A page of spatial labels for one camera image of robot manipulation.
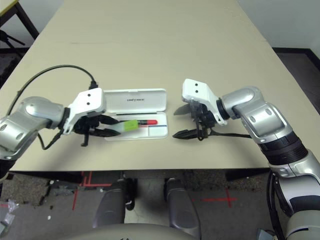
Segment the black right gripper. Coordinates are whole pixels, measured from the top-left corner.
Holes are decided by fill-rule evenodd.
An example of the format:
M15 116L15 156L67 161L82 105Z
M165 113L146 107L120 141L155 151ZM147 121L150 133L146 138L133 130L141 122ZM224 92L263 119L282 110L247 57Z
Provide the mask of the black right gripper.
M214 115L211 111L208 110L206 105L199 102L187 103L183 106L180 106L174 113L174 116L191 114L193 118L196 129L192 130L180 130L172 135L173 138L180 140L191 140L198 139L204 140L209 137L211 134L212 128L217 123Z

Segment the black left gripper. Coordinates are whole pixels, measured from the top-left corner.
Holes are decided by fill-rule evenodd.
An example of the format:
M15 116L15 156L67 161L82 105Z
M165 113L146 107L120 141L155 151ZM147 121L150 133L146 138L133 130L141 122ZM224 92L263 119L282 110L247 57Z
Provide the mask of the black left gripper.
M119 132L113 129L96 128L99 126L100 123L105 125L115 125L115 124L118 124L119 121L107 115L99 115L99 116L92 116L92 117L83 116L75 123L73 127L73 131L76 134L84 135L84 140L83 140L83 143L81 144L82 147L88 146L89 136L114 137L119 135Z

